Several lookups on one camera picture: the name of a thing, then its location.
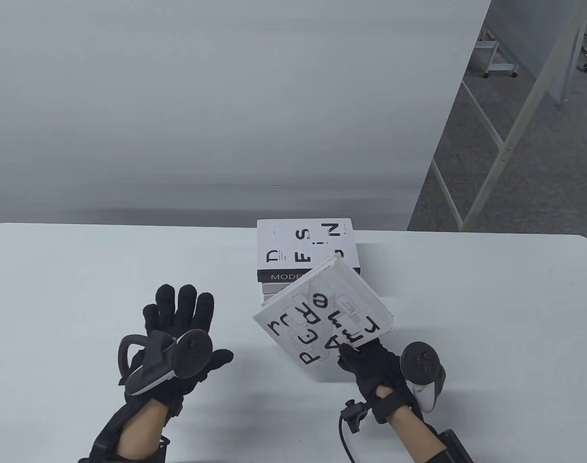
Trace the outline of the person's left hand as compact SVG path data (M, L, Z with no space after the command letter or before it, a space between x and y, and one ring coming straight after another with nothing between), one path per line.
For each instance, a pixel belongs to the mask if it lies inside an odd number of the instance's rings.
M233 361L233 352L215 349L210 338L214 309L214 296L191 284L157 289L155 302L143 309L145 334L125 336L118 348L127 417L151 400L163 404L168 416L178 415L186 395Z

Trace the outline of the person's right hand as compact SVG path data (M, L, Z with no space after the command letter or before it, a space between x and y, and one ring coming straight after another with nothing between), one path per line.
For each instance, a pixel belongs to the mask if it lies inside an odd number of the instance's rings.
M400 367L400 357L374 339L359 348L338 346L338 366L355 375L356 384L379 424L384 424L397 410L408 407L423 420L417 400L407 386Z

